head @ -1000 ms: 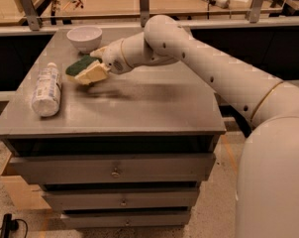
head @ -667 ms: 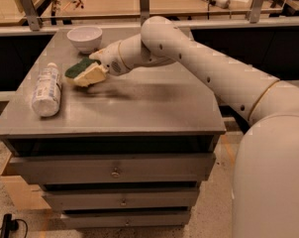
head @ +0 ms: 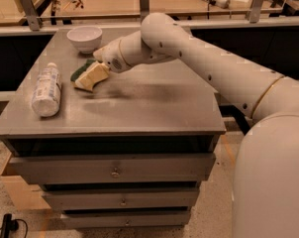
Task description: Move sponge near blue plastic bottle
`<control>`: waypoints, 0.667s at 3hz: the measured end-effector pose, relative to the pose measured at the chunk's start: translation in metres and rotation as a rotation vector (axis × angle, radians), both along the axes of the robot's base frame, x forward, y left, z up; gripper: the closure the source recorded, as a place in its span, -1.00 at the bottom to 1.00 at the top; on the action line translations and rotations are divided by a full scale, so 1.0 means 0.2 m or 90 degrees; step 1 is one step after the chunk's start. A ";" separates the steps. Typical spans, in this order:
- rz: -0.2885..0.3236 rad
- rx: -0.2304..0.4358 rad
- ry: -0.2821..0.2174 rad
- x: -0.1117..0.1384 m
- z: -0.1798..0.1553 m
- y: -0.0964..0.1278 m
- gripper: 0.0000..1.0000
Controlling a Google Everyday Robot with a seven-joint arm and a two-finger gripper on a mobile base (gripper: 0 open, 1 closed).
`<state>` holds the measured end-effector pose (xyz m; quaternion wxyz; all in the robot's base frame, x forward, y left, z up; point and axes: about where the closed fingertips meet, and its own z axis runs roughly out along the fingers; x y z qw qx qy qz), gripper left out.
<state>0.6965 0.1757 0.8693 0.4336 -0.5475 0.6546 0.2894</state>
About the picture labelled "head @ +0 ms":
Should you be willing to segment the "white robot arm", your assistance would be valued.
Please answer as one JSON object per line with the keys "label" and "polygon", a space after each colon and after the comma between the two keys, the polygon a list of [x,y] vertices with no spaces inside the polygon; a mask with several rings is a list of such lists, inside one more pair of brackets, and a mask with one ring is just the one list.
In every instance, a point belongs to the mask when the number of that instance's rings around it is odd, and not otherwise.
{"label": "white robot arm", "polygon": [[93,55],[117,73],[179,59],[253,119],[235,165],[233,238],[299,238],[299,81],[197,39],[163,13]]}

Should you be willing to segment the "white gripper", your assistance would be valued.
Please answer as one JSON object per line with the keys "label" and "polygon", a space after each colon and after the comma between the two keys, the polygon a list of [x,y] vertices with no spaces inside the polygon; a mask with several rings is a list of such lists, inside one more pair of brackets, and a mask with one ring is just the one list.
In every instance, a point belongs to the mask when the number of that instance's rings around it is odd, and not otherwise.
{"label": "white gripper", "polygon": [[110,42],[104,48],[100,48],[93,53],[93,56],[97,62],[88,68],[88,74],[91,76],[93,88],[97,83],[109,77],[110,69],[116,73],[125,71],[126,63],[120,51],[120,43],[121,40],[117,39]]}

